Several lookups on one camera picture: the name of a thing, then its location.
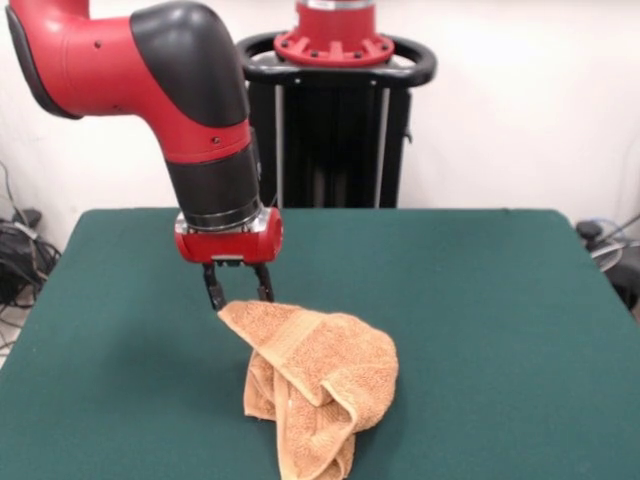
white wall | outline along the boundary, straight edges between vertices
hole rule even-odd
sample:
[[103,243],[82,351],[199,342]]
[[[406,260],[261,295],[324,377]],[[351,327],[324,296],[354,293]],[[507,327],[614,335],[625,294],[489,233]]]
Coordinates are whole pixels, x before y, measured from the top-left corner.
[[[92,9],[103,17],[152,3]],[[206,3],[236,40],[293,18],[293,0]],[[414,92],[401,206],[552,207],[573,220],[640,209],[640,2],[379,0],[378,23],[440,61],[437,79]],[[175,204],[140,120],[72,122],[39,109],[4,21],[0,65],[0,158],[18,203],[44,211],[54,242],[64,245],[90,208]]]

green felt surface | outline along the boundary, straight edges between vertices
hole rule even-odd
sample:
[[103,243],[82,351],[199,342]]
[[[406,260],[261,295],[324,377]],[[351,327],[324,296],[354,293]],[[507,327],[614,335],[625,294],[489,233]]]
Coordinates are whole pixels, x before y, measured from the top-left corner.
[[[0,371],[0,479],[277,479],[173,210],[85,215]],[[287,211],[280,301],[396,341],[350,479],[640,478],[640,331],[564,218]],[[254,298],[248,269],[221,274]]]

black handle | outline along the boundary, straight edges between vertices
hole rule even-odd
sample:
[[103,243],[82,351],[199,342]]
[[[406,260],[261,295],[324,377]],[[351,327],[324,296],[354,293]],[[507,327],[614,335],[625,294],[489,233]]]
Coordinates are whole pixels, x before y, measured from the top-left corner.
[[373,67],[325,68],[294,65],[277,56],[254,60],[262,53],[273,51],[273,42],[282,32],[264,33],[238,43],[245,78],[251,82],[277,85],[359,86],[411,88],[429,83],[436,73],[437,59],[431,50],[412,40],[391,38],[395,55],[407,58],[414,65],[401,67],[386,63]]

floor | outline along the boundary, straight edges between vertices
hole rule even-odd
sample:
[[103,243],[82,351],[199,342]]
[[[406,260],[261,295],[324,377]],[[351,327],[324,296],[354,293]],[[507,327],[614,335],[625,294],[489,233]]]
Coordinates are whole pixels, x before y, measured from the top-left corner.
[[[31,302],[31,292],[25,292],[18,297],[18,302],[28,304]],[[20,308],[1,307],[0,308],[0,347],[6,343],[15,342],[20,335],[20,330],[29,315],[29,310]],[[4,365],[9,353],[11,353],[11,345],[0,349],[0,368]]]

orange towel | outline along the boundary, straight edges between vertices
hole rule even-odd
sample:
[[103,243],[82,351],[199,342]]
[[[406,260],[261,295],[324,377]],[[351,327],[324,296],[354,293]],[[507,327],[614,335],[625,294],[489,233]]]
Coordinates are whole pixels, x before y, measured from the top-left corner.
[[262,302],[232,302],[219,316],[254,351],[248,416],[277,424],[284,480],[339,480],[355,434],[376,425],[395,393],[391,338],[358,318]]

